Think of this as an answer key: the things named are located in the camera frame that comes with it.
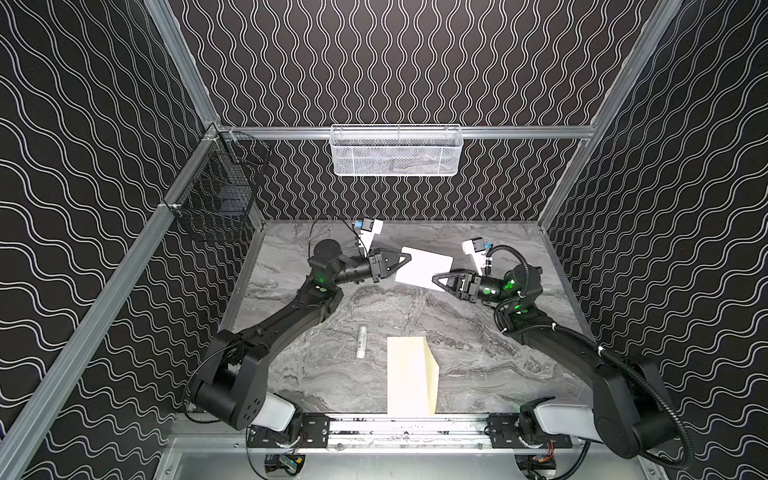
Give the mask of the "white paper letter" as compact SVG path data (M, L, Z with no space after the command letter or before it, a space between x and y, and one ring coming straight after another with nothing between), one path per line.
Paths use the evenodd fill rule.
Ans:
M401 249L401 259L405 255L410 255L410 261L399 268L395 274L395 281L398 283L426 288L435 291L441 291L432 278L435 275L448 273L453 265L451 256L432 253L410 247Z

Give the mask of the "cream envelope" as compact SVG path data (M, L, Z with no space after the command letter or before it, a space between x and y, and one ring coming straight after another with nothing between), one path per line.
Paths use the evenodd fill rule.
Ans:
M387 414L403 418L433 416L439 371L425 337L389 337Z

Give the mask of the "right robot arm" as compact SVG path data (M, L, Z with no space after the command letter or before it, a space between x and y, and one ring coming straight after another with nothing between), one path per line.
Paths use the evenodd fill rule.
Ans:
M591 388L593 403L586 414L570 412L548 423L544 409L550 402L534 404L541 431L565 435L582 424L587 428L582 438L597 440L622 458L641 456L668 468L687 468L693 458L691 437L656 365L622 357L538 308L541 273L530 265L518 265L502 278L455 270L434 275L432 282L459 300L492 305L503 336L546 354Z

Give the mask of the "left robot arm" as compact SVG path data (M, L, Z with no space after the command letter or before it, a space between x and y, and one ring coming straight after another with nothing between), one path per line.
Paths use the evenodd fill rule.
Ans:
M285 430L296 406L268 392L273 360L310 328L328 319L343 299L341 285L370 279L378 282L410 263L412 256L375 249L368 256L347 256L333 239L315 245L310 271L295 297L255 326L220 330L204 360L191 375L190 402L236 430L251 425Z

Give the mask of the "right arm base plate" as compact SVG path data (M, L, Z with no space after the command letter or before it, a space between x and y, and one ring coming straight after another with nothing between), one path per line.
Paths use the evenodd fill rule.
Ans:
M546 433L531 414L489 414L483 430L494 449L569 449L569 436Z

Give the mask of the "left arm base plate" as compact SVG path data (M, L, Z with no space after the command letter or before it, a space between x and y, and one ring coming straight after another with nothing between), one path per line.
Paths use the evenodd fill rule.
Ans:
M328 446L331 419L321 413L303 414L292 420L285 430L275 432L266 427L251 426L246 445L261 449L323 449Z

